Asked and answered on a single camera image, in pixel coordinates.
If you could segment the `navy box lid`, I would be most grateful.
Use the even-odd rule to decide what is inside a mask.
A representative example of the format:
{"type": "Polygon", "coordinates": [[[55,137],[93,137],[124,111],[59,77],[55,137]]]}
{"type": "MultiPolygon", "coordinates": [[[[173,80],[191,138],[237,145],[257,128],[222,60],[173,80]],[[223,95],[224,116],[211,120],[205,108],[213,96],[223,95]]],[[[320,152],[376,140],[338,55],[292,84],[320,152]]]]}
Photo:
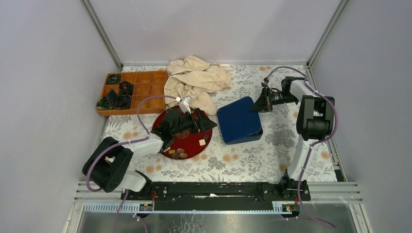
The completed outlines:
{"type": "Polygon", "coordinates": [[[217,110],[223,141],[227,145],[260,140],[263,128],[258,112],[251,111],[254,102],[244,97],[217,110]]]}

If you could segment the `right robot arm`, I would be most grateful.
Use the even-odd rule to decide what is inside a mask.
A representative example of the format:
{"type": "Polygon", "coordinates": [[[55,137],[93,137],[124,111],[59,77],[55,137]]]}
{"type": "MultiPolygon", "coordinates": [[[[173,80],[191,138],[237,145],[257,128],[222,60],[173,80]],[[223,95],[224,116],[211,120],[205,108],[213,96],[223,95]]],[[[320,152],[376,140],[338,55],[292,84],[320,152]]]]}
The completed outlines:
{"type": "Polygon", "coordinates": [[[286,176],[294,181],[303,181],[307,176],[311,152],[336,132],[338,117],[335,99],[320,94],[305,78],[286,77],[281,81],[281,88],[280,91],[272,91],[263,86],[250,111],[264,113],[271,112],[274,105],[292,102],[300,104],[296,120],[298,145],[286,176]]]}

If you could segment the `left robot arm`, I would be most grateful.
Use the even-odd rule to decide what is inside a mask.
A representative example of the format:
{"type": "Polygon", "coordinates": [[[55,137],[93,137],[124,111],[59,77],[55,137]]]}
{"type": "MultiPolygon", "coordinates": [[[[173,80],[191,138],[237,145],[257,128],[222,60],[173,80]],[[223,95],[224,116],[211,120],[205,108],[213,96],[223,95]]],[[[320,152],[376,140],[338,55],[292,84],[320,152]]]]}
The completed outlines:
{"type": "Polygon", "coordinates": [[[198,108],[183,113],[173,107],[157,117],[144,138],[120,142],[106,137],[82,168],[87,188],[106,193],[121,188],[132,191],[140,200],[146,199],[151,192],[150,181],[143,173],[129,170],[132,157],[161,153],[174,160],[192,158],[209,144],[215,127],[217,123],[198,108]]]}

